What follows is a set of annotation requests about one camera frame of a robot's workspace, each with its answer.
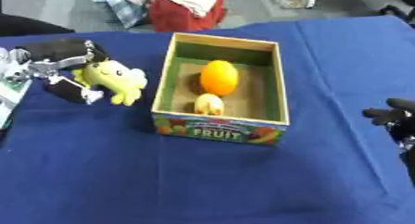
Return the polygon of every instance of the red fabric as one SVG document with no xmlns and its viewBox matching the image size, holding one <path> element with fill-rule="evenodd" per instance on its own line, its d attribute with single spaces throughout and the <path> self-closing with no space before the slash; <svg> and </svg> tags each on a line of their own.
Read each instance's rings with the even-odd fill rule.
<svg viewBox="0 0 415 224">
<path fill-rule="evenodd" d="M 226 15 L 223 0 L 216 4 L 204 18 L 197 18 L 184 6 L 170 0 L 156 0 L 149 7 L 149 15 L 156 31 L 199 31 L 212 29 Z"/>
</svg>

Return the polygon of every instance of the robotic hand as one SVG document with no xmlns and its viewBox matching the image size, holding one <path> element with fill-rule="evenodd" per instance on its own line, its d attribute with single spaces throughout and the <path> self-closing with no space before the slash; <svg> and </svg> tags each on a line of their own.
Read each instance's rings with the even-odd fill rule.
<svg viewBox="0 0 415 224">
<path fill-rule="evenodd" d="M 390 98 L 386 103 L 392 109 L 369 108 L 363 116 L 372 118 L 374 125 L 382 125 L 401 149 L 401 159 L 408 166 L 415 184 L 415 102 Z"/>
<path fill-rule="evenodd" d="M 33 78 L 44 80 L 45 89 L 75 103 L 91 103 L 103 92 L 90 90 L 59 76 L 62 69 L 85 68 L 88 63 L 108 59 L 107 53 L 91 41 L 69 38 L 25 44 L 11 51 L 0 48 L 0 80 L 22 85 Z"/>
</svg>

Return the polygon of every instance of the gray floor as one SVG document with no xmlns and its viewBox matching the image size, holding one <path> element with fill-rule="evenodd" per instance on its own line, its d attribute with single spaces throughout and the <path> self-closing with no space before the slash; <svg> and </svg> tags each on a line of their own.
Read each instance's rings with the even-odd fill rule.
<svg viewBox="0 0 415 224">
<path fill-rule="evenodd" d="M 91 0 L 3 0 L 7 14 L 45 20 L 76 31 L 125 31 L 104 4 Z M 386 3 L 409 11 L 400 0 L 320 0 L 313 9 L 281 9 L 273 0 L 226 0 L 227 18 L 220 28 L 253 22 L 368 16 Z M 143 26 L 133 31 L 152 31 Z"/>
</svg>

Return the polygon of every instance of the cardboard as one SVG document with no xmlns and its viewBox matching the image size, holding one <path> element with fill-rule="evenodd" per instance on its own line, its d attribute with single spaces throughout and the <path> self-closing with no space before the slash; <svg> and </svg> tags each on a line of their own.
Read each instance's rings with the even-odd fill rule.
<svg viewBox="0 0 415 224">
<path fill-rule="evenodd" d="M 203 92 L 200 71 L 209 61 L 233 63 L 235 91 L 223 116 L 193 111 Z M 277 144 L 289 125 L 278 44 L 176 33 L 170 42 L 152 113 L 157 132 L 226 142 Z"/>
</svg>

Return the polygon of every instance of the blue fabric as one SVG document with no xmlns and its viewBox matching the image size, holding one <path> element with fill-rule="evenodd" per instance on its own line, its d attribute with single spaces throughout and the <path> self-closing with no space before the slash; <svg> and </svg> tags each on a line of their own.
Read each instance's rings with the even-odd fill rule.
<svg viewBox="0 0 415 224">
<path fill-rule="evenodd" d="M 415 98 L 410 27 L 381 17 L 205 33 L 280 43 L 292 118 L 280 147 L 155 134 L 150 106 L 171 35 L 78 34 L 142 68 L 149 85 L 125 107 L 74 105 L 35 83 L 0 150 L 0 223 L 413 223 L 396 145 L 360 113 Z"/>
</svg>

